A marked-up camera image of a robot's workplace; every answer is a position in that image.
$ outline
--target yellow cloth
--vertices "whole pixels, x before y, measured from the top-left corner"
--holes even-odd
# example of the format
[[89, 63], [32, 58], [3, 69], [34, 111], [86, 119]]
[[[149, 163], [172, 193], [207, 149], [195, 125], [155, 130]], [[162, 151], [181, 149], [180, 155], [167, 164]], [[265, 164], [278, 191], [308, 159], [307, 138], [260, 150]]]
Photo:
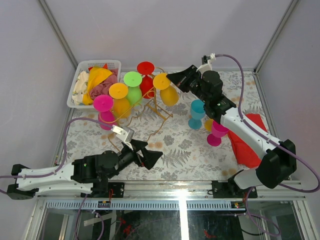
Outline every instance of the yellow cloth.
[[89, 92], [97, 85], [106, 80], [113, 73], [105, 68], [94, 66], [90, 70], [88, 86], [86, 89], [86, 94], [83, 95], [83, 104], [91, 105], [94, 101], [90, 98]]

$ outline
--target white cloth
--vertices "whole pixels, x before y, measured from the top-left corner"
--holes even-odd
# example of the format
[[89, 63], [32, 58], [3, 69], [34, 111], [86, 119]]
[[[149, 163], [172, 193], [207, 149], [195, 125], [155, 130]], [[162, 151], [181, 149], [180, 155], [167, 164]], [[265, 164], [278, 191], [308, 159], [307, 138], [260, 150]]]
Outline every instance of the white cloth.
[[74, 85], [72, 92], [72, 100], [75, 105], [83, 105], [84, 95], [87, 93], [89, 73], [82, 71]]

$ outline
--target glass panel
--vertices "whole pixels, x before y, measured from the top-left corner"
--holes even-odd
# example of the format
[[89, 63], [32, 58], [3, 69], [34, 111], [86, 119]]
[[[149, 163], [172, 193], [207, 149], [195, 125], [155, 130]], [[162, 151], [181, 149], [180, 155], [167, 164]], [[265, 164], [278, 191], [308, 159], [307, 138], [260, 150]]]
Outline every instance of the glass panel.
[[[248, 216], [224, 216], [227, 211], [179, 210], [99, 210], [104, 219], [102, 240], [302, 240], [291, 202], [250, 202], [250, 212], [262, 215], [281, 229], [281, 236], [266, 236]], [[45, 240], [63, 240], [63, 219], [68, 215], [65, 240], [73, 240], [77, 210], [48, 209]], [[275, 227], [256, 218], [271, 233]], [[99, 218], [81, 211], [78, 225], [80, 240], [96, 240], [102, 232]]]

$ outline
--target floral tablecloth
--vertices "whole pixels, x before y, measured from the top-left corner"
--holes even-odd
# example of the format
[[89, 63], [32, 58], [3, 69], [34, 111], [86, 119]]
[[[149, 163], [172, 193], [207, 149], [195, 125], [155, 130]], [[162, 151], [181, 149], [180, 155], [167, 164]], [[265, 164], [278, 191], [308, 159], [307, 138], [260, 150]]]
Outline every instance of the floral tablecloth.
[[[241, 92], [241, 74], [238, 71], [219, 72], [223, 81], [224, 94], [234, 103], [239, 103]], [[261, 100], [256, 88], [252, 72], [245, 73], [244, 98], [242, 110], [245, 114], [260, 114], [265, 126], [267, 121], [262, 108]], [[156, 165], [147, 170], [134, 163], [125, 168], [115, 180], [226, 180], [237, 171], [246, 169], [238, 165], [228, 136], [222, 138], [218, 147], [207, 143], [209, 132], [202, 125], [201, 129], [189, 128], [188, 120], [190, 105], [196, 99], [191, 92], [179, 93], [176, 105], [168, 107], [163, 105], [160, 96], [157, 102], [161, 107], [173, 114], [159, 133], [151, 136], [147, 149], [162, 151], [163, 156]], [[137, 116], [142, 107], [136, 107], [132, 116]], [[96, 112], [82, 112], [75, 110], [73, 118], [87, 117], [98, 119]], [[134, 139], [146, 141], [149, 135], [159, 129], [163, 119], [147, 108], [138, 119], [133, 119], [130, 128], [135, 131]], [[101, 154], [105, 150], [114, 150], [115, 147], [108, 140], [111, 131], [100, 128], [96, 123], [78, 120], [71, 124], [67, 135], [67, 161], [74, 161], [85, 156]], [[113, 134], [110, 138], [121, 149], [121, 142]]]

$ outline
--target basket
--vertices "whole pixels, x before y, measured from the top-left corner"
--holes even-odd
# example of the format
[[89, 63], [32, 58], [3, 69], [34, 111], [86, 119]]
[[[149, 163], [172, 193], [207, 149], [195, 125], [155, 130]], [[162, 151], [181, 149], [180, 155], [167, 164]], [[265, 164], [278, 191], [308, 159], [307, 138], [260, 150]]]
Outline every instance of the basket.
[[78, 67], [76, 68], [73, 81], [71, 84], [70, 92], [68, 99], [66, 101], [66, 104], [69, 108], [74, 108], [74, 109], [79, 109], [81, 111], [95, 111], [95, 108], [93, 105], [75, 105], [73, 99], [72, 99], [72, 94], [75, 88], [75, 84], [77, 82], [77, 78], [79, 74], [82, 71], [86, 71], [89, 73], [88, 68], [93, 67], [93, 66], [99, 66], [103, 67], [105, 64], [108, 65], [108, 69], [119, 69], [118, 70], [118, 76], [117, 76], [117, 81], [120, 81], [120, 73], [121, 73], [121, 62], [118, 60], [87, 60], [87, 61], [82, 61], [78, 64]]

